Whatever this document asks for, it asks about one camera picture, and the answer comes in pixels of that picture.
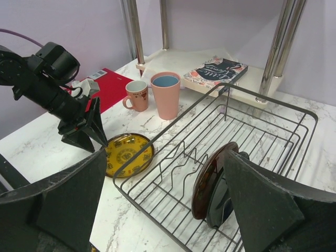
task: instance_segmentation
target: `wire dish rack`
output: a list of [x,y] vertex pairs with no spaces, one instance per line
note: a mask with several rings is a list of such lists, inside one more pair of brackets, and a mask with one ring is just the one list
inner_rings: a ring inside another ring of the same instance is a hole
[[[220,86],[222,90],[229,87],[226,95],[220,92],[213,98],[208,94],[215,88],[210,90],[113,177],[117,189],[186,251],[244,251],[234,212],[218,229],[210,229],[205,219],[195,220],[191,213],[195,179],[213,152],[235,141],[252,162],[296,180],[318,121],[311,111],[238,86]],[[253,111],[258,108],[234,100],[232,92],[265,99],[268,109],[257,118]],[[148,160],[150,166],[140,174],[117,180],[151,144],[156,152]]]

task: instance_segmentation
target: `mug handle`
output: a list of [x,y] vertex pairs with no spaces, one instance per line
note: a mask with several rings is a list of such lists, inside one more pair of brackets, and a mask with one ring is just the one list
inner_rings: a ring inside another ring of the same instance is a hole
[[127,109],[135,109],[134,106],[131,106],[131,107],[128,107],[126,102],[127,100],[130,100],[131,104],[132,104],[132,100],[131,100],[131,97],[130,96],[126,96],[123,100],[122,100],[122,104],[124,105],[125,108]]

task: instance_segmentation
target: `blue liquid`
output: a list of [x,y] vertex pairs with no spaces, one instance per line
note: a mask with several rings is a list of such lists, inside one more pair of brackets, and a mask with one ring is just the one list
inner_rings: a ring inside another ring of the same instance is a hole
[[175,76],[161,76],[153,81],[153,84],[160,88],[167,88],[177,84],[179,80]]

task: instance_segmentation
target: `lavender wall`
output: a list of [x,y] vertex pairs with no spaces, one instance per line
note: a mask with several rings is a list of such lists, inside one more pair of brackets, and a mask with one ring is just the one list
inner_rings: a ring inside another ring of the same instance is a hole
[[[64,46],[81,63],[79,79],[103,67],[116,70],[131,60],[119,0],[2,0],[0,25],[42,44]],[[1,33],[0,45],[21,56],[38,50]],[[44,113],[24,97],[14,101],[11,88],[0,89],[0,139]]]
[[[172,48],[224,46],[240,61],[265,67],[282,0],[167,0]],[[148,55],[161,48],[158,0],[138,0]],[[335,0],[307,0],[280,90],[336,106]]]

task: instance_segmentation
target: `book cover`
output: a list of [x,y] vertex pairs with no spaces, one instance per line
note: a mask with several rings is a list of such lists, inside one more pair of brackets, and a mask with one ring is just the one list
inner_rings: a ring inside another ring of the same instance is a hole
[[186,73],[186,87],[204,92],[204,88],[212,89],[220,83],[234,84],[244,73],[248,65],[214,56],[198,68]]

